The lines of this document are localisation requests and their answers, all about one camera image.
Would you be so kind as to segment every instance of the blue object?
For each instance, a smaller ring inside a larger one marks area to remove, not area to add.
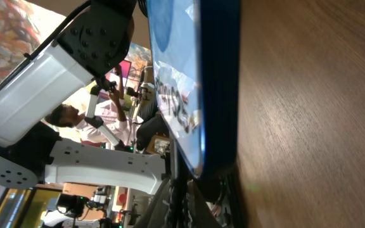
[[[148,0],[159,109],[195,177],[236,159],[239,15],[237,0]]]

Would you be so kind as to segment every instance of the brown wooden surface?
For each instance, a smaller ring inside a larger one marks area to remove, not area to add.
[[[365,1],[242,1],[252,227],[365,228]]]

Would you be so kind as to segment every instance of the black pants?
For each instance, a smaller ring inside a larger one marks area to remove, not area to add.
[[[138,116],[143,119],[143,123],[136,132],[138,150],[145,149],[155,134],[165,134],[167,137],[170,134],[163,117],[156,115],[157,111],[156,99],[152,99],[150,103],[139,110]]]

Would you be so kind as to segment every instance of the desk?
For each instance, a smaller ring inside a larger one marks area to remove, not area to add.
[[[238,152],[251,227],[365,227],[365,1],[241,10]]]

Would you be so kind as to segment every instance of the white shirt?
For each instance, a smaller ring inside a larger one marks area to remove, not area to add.
[[[125,100],[120,99],[120,104],[124,104]],[[118,120],[117,107],[111,100],[104,101],[98,104],[95,108],[95,115],[101,117],[104,124],[115,134],[117,138],[122,140],[125,145],[131,143],[134,140],[135,134],[131,133],[130,120],[126,117],[126,121]],[[138,117],[138,122],[142,122],[143,119]],[[133,126],[133,130],[136,131],[140,125]],[[110,141],[102,134],[98,129],[89,125],[85,120],[82,120],[76,129],[79,130],[81,139],[84,141],[91,141],[93,143],[110,143]]]

